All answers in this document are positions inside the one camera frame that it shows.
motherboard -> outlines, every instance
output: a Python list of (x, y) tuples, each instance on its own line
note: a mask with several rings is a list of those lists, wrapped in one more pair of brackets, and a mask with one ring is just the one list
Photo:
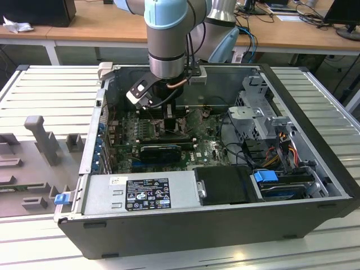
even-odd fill
[(156, 110), (127, 112), (119, 119), (113, 136), (117, 139), (112, 140), (117, 173), (230, 165), (219, 141), (221, 114), (204, 107), (179, 110), (178, 115), (175, 130), (165, 129)]

white paper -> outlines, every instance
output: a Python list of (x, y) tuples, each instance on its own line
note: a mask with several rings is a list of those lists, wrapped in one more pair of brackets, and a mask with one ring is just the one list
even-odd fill
[(10, 32), (14, 32), (17, 34), (18, 32), (27, 32), (34, 30), (34, 28), (32, 28), (32, 26), (27, 22), (18, 23), (18, 22), (10, 21), (5, 17), (3, 18), (5, 23), (3, 23), (2, 26), (4, 26)]
[(110, 177), (109, 185), (125, 185), (127, 180), (127, 176), (113, 176)]
[(302, 21), (299, 16), (295, 15), (277, 15), (281, 21)]

computer case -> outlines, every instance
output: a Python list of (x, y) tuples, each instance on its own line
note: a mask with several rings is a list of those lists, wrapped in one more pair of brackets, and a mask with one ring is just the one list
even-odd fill
[(75, 17), (74, 0), (1, 0), (0, 14), (17, 23), (68, 27)]

white tissue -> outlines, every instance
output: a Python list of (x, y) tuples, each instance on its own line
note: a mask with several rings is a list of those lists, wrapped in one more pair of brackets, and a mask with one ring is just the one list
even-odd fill
[(4, 26), (10, 32), (14, 32), (17, 34), (18, 32), (26, 32), (26, 31), (34, 30), (34, 28), (32, 28), (32, 26), (27, 22), (18, 23), (18, 22), (10, 21), (5, 17), (3, 18), (5, 23), (2, 24), (2, 26)]

warning label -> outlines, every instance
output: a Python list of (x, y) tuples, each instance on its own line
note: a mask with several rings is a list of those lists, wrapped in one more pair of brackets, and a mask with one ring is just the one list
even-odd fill
[(171, 208), (169, 179), (128, 180), (125, 208), (127, 211)]

